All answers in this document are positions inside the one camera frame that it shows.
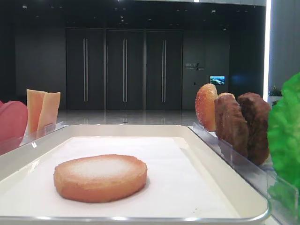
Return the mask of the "round bread slice on tray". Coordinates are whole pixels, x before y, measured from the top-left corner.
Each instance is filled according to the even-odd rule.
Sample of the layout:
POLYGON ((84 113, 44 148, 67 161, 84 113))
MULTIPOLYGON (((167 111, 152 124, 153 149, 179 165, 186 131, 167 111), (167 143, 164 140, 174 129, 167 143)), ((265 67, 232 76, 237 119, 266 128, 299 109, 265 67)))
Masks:
POLYGON ((147 171, 147 165, 136 157, 107 154, 59 164, 54 169, 53 181, 63 198, 106 203, 142 190, 146 185, 147 171))

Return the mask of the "small wall display screen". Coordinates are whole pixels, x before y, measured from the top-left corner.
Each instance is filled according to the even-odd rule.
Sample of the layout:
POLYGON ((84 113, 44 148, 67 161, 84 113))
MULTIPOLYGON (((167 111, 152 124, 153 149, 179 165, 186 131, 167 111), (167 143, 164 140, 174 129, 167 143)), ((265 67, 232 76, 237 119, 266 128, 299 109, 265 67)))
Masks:
POLYGON ((224 85, 225 77, 224 76, 210 76, 210 83, 214 85, 224 85))

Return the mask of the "green lettuce leaf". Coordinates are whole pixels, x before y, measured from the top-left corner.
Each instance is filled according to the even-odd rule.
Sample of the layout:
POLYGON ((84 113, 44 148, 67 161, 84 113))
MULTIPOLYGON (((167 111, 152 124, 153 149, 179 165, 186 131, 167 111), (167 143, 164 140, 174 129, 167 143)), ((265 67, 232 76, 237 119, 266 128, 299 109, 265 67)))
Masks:
POLYGON ((277 182, 269 189, 292 216, 300 217, 300 75, 282 88, 269 113, 267 138, 277 182))

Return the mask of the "brown meat patty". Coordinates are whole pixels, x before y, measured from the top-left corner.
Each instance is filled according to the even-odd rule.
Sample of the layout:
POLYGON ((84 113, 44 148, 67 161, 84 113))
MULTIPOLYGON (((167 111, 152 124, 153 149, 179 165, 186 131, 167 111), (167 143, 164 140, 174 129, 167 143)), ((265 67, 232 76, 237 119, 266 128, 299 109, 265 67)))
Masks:
POLYGON ((271 107, 259 94, 252 92, 238 96, 238 103, 248 125, 248 160, 261 165, 270 153, 267 130, 271 107))
POLYGON ((215 99, 214 105, 217 137, 231 144, 236 152, 247 158, 248 124, 239 103, 232 94, 225 94, 215 99))

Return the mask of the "rear brown meat patty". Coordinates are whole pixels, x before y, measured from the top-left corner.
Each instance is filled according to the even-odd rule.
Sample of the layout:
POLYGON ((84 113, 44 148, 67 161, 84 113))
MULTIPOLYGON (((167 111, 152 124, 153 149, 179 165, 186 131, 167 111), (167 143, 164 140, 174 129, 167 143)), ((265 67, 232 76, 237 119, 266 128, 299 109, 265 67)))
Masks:
POLYGON ((248 125, 248 160, 261 165, 270 153, 267 130, 271 107, 259 94, 252 92, 238 96, 238 103, 248 125))

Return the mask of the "white rectangular tray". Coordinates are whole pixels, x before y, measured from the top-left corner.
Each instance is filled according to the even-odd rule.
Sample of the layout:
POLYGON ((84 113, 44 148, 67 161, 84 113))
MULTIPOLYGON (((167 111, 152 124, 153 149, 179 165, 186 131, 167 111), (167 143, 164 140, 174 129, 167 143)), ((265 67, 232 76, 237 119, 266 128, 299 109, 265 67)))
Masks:
POLYGON ((70 125, 0 158, 3 225, 262 225, 270 203, 192 129, 180 125, 70 125), (63 199, 56 165, 102 154, 137 157, 146 187, 110 203, 63 199))

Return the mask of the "clear acrylic right food rack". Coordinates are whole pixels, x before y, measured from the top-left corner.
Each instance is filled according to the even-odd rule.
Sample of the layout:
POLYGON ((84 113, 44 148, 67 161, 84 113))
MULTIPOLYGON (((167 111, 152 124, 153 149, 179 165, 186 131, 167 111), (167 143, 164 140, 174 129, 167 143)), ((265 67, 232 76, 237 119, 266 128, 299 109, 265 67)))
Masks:
POLYGON ((191 128, 245 181, 270 200, 271 217, 275 220, 275 224, 298 225, 300 223, 300 191, 278 176, 270 156, 263 165, 255 165, 199 123, 195 122, 191 128))

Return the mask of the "clear acrylic left food rack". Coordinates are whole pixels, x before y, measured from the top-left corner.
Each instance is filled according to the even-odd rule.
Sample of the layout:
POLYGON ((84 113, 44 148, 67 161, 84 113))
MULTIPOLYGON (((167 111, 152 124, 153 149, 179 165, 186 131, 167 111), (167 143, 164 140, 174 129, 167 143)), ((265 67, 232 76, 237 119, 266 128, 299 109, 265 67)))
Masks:
POLYGON ((30 142, 34 142, 38 138, 41 138, 47 134, 50 134, 56 130, 59 130, 63 127, 66 127, 64 122, 59 122, 56 124, 49 124, 43 127, 42 129, 29 134, 27 131, 21 137, 15 137, 12 139, 8 139, 0 142, 0 155, 6 154, 22 145, 28 144, 30 142))

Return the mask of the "upright bread bun slice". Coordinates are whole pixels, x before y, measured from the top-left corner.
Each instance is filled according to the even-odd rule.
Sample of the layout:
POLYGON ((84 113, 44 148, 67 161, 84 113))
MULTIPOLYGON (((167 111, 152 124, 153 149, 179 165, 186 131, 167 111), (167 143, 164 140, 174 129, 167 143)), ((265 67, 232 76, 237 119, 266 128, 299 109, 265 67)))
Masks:
POLYGON ((195 112, 198 121, 209 132, 214 132, 216 129, 214 100, 217 97, 215 85, 207 83, 198 90, 195 98, 195 112))

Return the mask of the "dark triple door panel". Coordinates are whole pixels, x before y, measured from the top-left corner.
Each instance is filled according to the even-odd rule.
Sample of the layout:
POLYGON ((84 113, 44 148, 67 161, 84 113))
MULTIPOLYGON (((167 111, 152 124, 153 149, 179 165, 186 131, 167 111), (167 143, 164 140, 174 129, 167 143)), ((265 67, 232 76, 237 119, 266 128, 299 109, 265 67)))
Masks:
POLYGON ((179 110, 181 31, 67 29, 67 108, 179 110))

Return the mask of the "clear acrylic food rack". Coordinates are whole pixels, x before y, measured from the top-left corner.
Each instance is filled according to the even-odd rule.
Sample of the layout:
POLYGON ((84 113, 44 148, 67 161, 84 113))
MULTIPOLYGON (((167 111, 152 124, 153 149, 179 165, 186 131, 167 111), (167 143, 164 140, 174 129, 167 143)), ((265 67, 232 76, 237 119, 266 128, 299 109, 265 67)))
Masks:
POLYGON ((30 142, 34 142, 38 138, 41 138, 47 134, 50 134, 56 130, 59 130, 63 127, 66 127, 64 122, 59 122, 56 124, 49 124, 43 127, 42 129, 29 134, 27 131, 21 137, 15 137, 12 139, 8 139, 0 142, 0 155, 6 154, 22 145, 28 144, 30 142))
POLYGON ((255 165, 199 123, 195 122, 191 128, 245 181, 270 200, 271 217, 275 220, 275 224, 298 225, 300 223, 300 191, 278 176, 270 156, 263 165, 255 165))

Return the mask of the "green potted plant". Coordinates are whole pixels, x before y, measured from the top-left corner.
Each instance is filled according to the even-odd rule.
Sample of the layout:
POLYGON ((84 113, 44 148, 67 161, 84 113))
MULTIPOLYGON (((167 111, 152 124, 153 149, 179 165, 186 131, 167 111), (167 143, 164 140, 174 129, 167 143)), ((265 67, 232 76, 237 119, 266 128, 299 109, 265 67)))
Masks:
POLYGON ((277 88, 276 86, 270 87, 269 89, 269 96, 268 96, 268 103, 270 106, 274 106, 277 104, 278 100, 282 97, 281 89, 277 88))

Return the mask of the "rear orange cheese slice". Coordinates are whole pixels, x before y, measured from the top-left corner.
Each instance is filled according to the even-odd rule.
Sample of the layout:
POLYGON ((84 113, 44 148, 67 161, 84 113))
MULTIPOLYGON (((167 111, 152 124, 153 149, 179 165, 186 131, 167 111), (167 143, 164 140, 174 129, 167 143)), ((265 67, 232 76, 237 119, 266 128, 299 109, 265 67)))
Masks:
POLYGON ((28 125, 27 131, 29 134, 37 131, 39 117, 43 105, 45 91, 26 90, 27 93, 27 108, 28 108, 28 125))

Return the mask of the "front brown meat patty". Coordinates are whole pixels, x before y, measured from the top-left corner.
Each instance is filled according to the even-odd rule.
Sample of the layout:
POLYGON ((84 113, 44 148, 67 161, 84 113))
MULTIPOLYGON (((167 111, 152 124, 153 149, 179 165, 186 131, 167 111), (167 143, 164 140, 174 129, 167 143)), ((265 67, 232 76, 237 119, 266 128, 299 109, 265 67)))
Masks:
POLYGON ((217 137, 231 144, 236 152, 247 158, 248 124, 239 103, 232 94, 225 94, 215 99, 214 105, 217 137))

